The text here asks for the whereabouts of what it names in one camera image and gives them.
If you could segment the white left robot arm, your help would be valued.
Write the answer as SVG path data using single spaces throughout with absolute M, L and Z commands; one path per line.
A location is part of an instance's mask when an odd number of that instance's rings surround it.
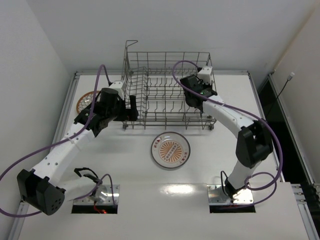
M 47 216 L 56 213 L 72 190 L 79 189 L 76 199 L 92 195 L 102 184 L 96 174 L 80 174 L 75 181 L 61 183 L 61 177 L 77 154 L 112 121 L 136 121 L 139 113 L 135 95 L 129 96 L 126 105 L 120 89 L 102 88 L 93 94 L 91 103 L 74 119 L 63 138 L 50 147 L 49 154 L 31 170 L 17 175 L 23 201 Z

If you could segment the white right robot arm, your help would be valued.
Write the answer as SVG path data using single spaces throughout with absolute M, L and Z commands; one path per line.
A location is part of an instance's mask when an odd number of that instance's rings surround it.
M 272 137 L 267 128 L 239 111 L 227 107 L 223 99 L 197 76 L 184 77 L 177 83 L 183 88 L 188 106 L 215 118 L 237 139 L 237 162 L 224 182 L 224 192 L 230 198 L 245 188 L 245 180 L 273 152 Z

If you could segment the floral plate brown rim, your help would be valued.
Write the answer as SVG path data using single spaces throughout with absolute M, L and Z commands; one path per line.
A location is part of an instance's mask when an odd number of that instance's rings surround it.
M 94 95 L 94 92 L 89 91 L 78 99 L 75 107 L 77 114 L 79 114 L 82 110 L 84 110 L 88 105 L 92 103 L 93 95 Z

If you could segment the orange sunburst plate dark rim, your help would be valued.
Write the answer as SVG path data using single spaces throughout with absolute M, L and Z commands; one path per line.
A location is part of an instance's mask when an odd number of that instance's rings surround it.
M 157 135 L 151 143 L 153 161 L 161 168 L 175 170 L 181 168 L 190 158 L 189 141 L 180 133 L 167 131 Z

